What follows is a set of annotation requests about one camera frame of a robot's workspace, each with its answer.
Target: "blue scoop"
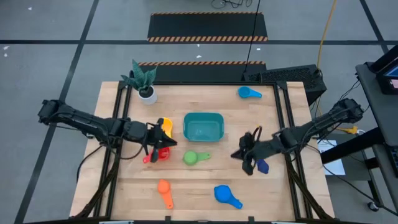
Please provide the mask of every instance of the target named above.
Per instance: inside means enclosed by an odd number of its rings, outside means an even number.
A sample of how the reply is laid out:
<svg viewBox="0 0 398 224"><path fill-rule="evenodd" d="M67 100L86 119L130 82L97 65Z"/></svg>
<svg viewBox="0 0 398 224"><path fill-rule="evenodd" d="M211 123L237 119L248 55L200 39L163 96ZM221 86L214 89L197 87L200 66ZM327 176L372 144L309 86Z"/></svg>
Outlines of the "blue scoop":
<svg viewBox="0 0 398 224"><path fill-rule="evenodd" d="M243 204L232 195L231 189L227 185L215 187L214 196L218 202L228 203L237 209L242 209L243 207Z"/></svg>
<svg viewBox="0 0 398 224"><path fill-rule="evenodd" d="M241 98L247 98L247 97L261 98L262 97L261 93L254 91L247 86L242 86L241 88L238 88L238 93Z"/></svg>

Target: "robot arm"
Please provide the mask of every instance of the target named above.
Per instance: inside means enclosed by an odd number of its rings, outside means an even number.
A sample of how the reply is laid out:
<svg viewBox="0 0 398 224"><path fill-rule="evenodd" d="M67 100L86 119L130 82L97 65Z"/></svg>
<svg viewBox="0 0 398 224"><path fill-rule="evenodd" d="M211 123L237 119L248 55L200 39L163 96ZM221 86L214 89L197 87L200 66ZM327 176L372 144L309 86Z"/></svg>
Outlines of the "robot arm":
<svg viewBox="0 0 398 224"><path fill-rule="evenodd" d="M231 157L243 160L242 169L248 175L252 175L256 161L273 156L274 154L299 152L316 134L321 134L328 128L338 123L355 123L362 118L361 106L352 99L343 99L337 102L333 108L324 115L302 125L285 128L272 135L268 141L259 141L261 127L257 139L254 134L246 133L239 141L239 150Z"/></svg>
<svg viewBox="0 0 398 224"><path fill-rule="evenodd" d="M130 119L100 118L76 110L60 100L44 100L38 116L40 123L64 123L79 129L84 135L92 134L106 147L116 147L118 141L123 139L142 144L148 155L147 145L153 146L155 150L177 145L176 141L163 132L162 118L157 124L144 124Z"/></svg>

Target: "gray floor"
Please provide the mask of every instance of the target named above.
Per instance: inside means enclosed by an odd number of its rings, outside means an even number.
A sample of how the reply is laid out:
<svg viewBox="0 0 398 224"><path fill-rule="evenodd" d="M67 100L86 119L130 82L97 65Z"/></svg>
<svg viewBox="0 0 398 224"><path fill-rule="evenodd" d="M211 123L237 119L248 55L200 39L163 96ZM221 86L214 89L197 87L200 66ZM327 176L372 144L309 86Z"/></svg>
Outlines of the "gray floor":
<svg viewBox="0 0 398 224"><path fill-rule="evenodd" d="M395 0L367 0L385 40L398 40ZM0 40L79 40L93 0L1 0ZM221 11L255 11L250 8ZM270 40L320 40L332 0L263 0ZM210 0L103 0L99 1L88 40L145 40L153 12L215 11ZM327 40L377 40L359 0L338 0ZM0 222L12 223L25 194L47 128L37 122L43 99L60 96L77 45L0 45ZM248 45L85 45L67 95L67 103L94 112L100 83L127 74L132 58L141 62L245 60ZM251 60L264 60L268 68L316 63L317 45L253 45ZM355 82L354 67L383 54L380 45L326 45L320 68L328 91L320 108L327 111ZM364 107L362 89L351 92ZM375 127L369 110L360 129ZM52 139L24 221L67 218L76 187L75 174L83 158L86 139L79 133L57 129ZM382 179L378 170L375 176ZM344 183L328 180L336 216L342 220L373 223L398 222L385 211L367 209L365 198ZM355 182L370 194L367 183ZM385 186L383 199L392 208Z"/></svg>

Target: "wooden table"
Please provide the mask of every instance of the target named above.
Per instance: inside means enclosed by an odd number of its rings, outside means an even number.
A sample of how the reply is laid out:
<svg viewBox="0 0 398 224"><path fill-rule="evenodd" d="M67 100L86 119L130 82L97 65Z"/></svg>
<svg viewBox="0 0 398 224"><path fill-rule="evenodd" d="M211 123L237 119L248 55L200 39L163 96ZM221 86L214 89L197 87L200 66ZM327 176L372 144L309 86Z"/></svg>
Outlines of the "wooden table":
<svg viewBox="0 0 398 224"><path fill-rule="evenodd" d="M95 115L111 117L116 97L117 82L103 82ZM289 190L286 164L282 154L266 159L267 175L254 171L252 176L241 169L241 161L230 158L238 149L239 138L246 131L254 131L262 125L261 139L271 138L279 130L275 98L271 86L252 86L262 93L261 99L241 99L237 86L156 86L157 103L143 105L133 90L129 117L133 120L155 123L167 117L173 122L172 137L178 146L171 149L170 159L154 164L143 164L142 153L130 161L121 161L112 219L115 220L213 220L246 221L254 216L256 221L293 221L294 212ZM296 125L310 120L307 99L302 83L288 83L289 96ZM282 108L285 104L280 92ZM183 118L189 112L218 112L224 117L224 137L219 142L189 142L183 136ZM85 155L98 147L96 140L88 140ZM122 156L136 153L140 145L124 142ZM195 166L182 162L187 150L211 152L211 159ZM70 214L76 215L89 201L98 187L105 150L90 157L81 168ZM303 168L309 191L325 211L333 216L330 195L320 156L308 149L302 151ZM174 209L168 210L157 192L159 179L166 179L172 186ZM214 187L229 185L234 196L243 203L243 209L218 203ZM300 203L302 196L297 188ZM101 214L104 214L108 192L104 193ZM305 216L304 206L300 206Z"/></svg>

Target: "green measuring cup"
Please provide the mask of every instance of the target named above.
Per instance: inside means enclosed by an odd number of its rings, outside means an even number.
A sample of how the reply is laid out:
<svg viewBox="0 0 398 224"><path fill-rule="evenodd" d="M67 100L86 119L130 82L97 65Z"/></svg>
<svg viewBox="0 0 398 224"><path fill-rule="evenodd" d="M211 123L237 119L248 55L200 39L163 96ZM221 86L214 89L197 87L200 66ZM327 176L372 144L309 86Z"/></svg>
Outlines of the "green measuring cup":
<svg viewBox="0 0 398 224"><path fill-rule="evenodd" d="M202 161L205 159L210 159L209 152L195 152L195 151L187 151L184 154L183 161L188 166L195 165L198 161Z"/></svg>

